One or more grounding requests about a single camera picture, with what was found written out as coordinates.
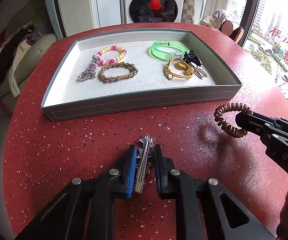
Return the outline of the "checkered cloth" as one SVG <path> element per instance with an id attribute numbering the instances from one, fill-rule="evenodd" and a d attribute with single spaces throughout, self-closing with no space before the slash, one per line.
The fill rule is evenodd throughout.
<path id="1" fill-rule="evenodd" d="M 195 0 L 183 0 L 181 23 L 194 24 Z"/>

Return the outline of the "white washing machine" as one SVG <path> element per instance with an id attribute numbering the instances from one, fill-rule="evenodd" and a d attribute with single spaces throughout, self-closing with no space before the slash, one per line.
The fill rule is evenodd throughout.
<path id="1" fill-rule="evenodd" d="M 125 0 L 127 23 L 181 21 L 184 0 Z"/>

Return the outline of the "black patterned hair clip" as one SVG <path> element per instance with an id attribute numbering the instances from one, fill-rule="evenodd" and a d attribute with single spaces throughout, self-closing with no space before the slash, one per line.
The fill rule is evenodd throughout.
<path id="1" fill-rule="evenodd" d="M 198 56 L 196 55 L 196 53 L 192 50 L 190 50 L 189 52 L 185 52 L 184 56 L 183 56 L 183 61 L 185 63 L 194 63 L 196 64 L 198 67 L 202 66 L 202 62 L 200 61 L 200 59 L 198 58 Z"/>

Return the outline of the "silver star hair clip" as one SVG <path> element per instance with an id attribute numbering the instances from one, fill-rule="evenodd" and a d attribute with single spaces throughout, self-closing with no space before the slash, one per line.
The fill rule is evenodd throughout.
<path id="1" fill-rule="evenodd" d="M 139 148 L 139 153 L 137 155 L 137 160 L 139 161 L 136 164 L 137 173 L 135 179 L 134 191 L 136 193 L 142 193 L 144 187 L 145 175 L 150 174 L 149 158 L 152 157 L 152 149 L 154 148 L 155 137 L 151 137 L 148 133 L 145 134 L 143 138 L 139 140 L 143 145 Z"/>

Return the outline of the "green translucent bangle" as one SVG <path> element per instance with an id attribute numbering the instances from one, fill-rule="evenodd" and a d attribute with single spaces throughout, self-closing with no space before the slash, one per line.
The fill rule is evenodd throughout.
<path id="1" fill-rule="evenodd" d="M 174 41 L 156 41 L 150 49 L 151 56 L 162 61 L 168 61 L 173 57 L 183 57 L 188 52 L 189 49 L 185 45 Z"/>

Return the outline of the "grey jewelry tray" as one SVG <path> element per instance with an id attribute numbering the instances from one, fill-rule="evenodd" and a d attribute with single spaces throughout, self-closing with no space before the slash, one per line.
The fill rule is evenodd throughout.
<path id="1" fill-rule="evenodd" d="M 155 41 L 175 41 L 194 51 L 206 76 L 169 80 L 165 62 L 152 57 Z M 93 55 L 109 45 L 126 48 L 125 61 L 137 68 L 136 76 L 103 82 L 99 77 L 79 81 Z M 188 30 L 132 29 L 92 35 L 76 40 L 56 69 L 41 102 L 53 121 L 133 111 L 186 103 L 227 100 L 241 82 L 220 56 Z"/>

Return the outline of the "pile of clothes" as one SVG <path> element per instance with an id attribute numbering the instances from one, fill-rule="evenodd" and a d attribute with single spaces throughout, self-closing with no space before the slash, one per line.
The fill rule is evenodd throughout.
<path id="1" fill-rule="evenodd" d="M 0 42 L 0 86 L 6 79 L 8 72 L 8 82 L 13 97 L 21 93 L 15 80 L 15 70 L 28 49 L 41 37 L 37 26 L 29 23 L 18 28 L 5 42 Z"/>

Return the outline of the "brown chair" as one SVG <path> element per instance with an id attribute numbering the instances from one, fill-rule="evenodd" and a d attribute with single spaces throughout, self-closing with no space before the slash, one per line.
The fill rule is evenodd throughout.
<path id="1" fill-rule="evenodd" d="M 230 20 L 226 20 L 221 24 L 219 31 L 221 31 L 226 36 L 230 36 L 233 32 L 233 28 L 233 23 Z"/>
<path id="2" fill-rule="evenodd" d="M 229 36 L 230 39 L 232 39 L 235 43 L 238 43 L 241 38 L 244 35 L 244 28 L 243 27 L 237 27 L 236 29 L 234 29 L 231 33 L 231 35 Z"/>

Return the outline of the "red handled mop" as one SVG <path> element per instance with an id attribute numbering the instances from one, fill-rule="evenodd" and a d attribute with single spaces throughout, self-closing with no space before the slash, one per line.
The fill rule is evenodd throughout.
<path id="1" fill-rule="evenodd" d="M 125 0 L 119 0 L 121 24 L 127 23 Z"/>

